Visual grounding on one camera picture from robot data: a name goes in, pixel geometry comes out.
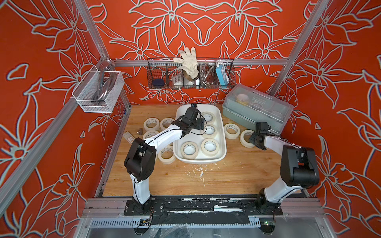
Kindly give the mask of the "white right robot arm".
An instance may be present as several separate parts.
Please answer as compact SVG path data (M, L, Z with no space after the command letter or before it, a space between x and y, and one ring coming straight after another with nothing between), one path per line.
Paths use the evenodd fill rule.
M256 123L249 142L261 150L270 149L281 156L280 178L262 189L256 199L260 213L275 211L297 190L309 189L318 185L319 170L314 149L289 143L270 132L267 122Z

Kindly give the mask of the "white plastic storage tray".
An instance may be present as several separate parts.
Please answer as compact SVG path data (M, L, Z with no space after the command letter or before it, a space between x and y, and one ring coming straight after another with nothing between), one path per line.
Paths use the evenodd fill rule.
M203 130L192 130L190 134L184 136L182 139L177 140L173 142L173 149L174 154L180 161L184 163L189 164L210 164L210 163L216 163L222 159L227 154L227 146L226 146L226 138L224 133L224 124L221 118L220 110L213 105L208 104L198 104L197 109L203 113L203 112L211 112L216 116L215 122L213 124L208 124L206 122L206 125L204 126ZM208 125L214 125L218 131L217 136L214 138L216 141L218 141L220 145L219 153L214 157L206 157L202 151L201 151L201 143L205 140L205 138L202 136L205 134L206 128ZM181 155L181 146L187 142L191 141L198 145L199 153L198 156L194 160L188 160L183 159Z

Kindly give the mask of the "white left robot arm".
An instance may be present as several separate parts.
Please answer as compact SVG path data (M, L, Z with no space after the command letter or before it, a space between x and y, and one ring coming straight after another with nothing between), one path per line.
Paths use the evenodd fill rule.
M193 130L206 133L207 122L197 108L191 104L184 115L174 120L164 131L148 139L136 138L124 161L133 183L133 202L142 211L150 207L151 193L149 191L149 177L154 167L157 153L171 143L184 138Z

